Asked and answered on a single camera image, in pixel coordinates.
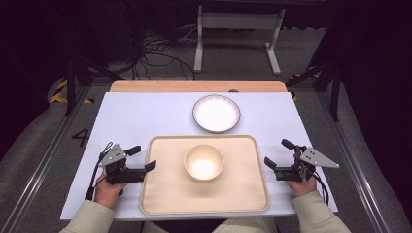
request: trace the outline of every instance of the hand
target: hand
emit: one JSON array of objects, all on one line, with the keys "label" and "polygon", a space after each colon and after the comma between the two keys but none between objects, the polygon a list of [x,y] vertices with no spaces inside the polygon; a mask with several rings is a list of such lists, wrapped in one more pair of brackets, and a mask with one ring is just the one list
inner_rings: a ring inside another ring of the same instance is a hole
[{"label": "hand", "polygon": [[311,177],[306,183],[286,181],[286,183],[293,189],[296,197],[303,196],[309,192],[315,191],[316,179]]},{"label": "hand", "polygon": [[103,174],[100,175],[96,183],[94,201],[113,210],[118,202],[119,193],[127,186],[127,183],[109,184]]}]

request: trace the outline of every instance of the tray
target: tray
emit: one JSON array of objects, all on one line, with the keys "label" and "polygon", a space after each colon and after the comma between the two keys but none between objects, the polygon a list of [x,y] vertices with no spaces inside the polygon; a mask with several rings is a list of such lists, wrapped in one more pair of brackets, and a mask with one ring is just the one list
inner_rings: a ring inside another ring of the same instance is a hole
[{"label": "tray", "polygon": [[[185,169],[186,152],[198,144],[210,144],[223,154],[223,170],[211,182],[197,182]],[[255,212],[269,204],[258,147],[251,136],[155,137],[147,159],[157,160],[157,165],[143,183],[140,205],[145,214]]]}]

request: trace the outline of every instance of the white plate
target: white plate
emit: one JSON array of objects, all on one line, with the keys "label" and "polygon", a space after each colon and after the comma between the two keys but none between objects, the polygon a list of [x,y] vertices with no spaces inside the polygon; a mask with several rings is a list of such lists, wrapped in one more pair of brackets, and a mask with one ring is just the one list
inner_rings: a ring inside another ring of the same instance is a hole
[{"label": "white plate", "polygon": [[193,107],[194,120],[202,128],[222,133],[233,128],[240,119],[240,110],[233,100],[222,95],[208,95]]}]

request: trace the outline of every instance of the sleeve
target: sleeve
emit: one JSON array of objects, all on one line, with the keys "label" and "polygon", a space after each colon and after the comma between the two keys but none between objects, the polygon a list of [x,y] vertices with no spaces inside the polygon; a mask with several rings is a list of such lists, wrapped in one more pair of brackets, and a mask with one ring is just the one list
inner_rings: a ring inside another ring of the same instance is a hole
[{"label": "sleeve", "polygon": [[299,218],[300,232],[351,232],[322,199],[313,191],[293,199]]},{"label": "sleeve", "polygon": [[108,232],[115,212],[98,203],[85,200],[66,228],[60,233]]}]

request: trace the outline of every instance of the person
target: person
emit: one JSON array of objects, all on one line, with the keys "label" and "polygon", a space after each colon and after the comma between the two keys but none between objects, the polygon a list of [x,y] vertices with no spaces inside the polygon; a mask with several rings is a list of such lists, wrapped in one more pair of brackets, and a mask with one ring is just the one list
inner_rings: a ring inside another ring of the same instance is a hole
[{"label": "person", "polygon": [[[115,216],[119,192],[127,185],[109,184],[105,177],[97,181],[94,202],[85,200],[70,223],[60,233],[108,232]],[[325,203],[312,177],[307,183],[286,183],[295,194],[293,204],[299,219],[300,232],[350,232],[341,219]],[[273,217],[231,218],[220,224],[214,233],[277,233]],[[145,222],[143,233],[167,233],[152,222]]]}]

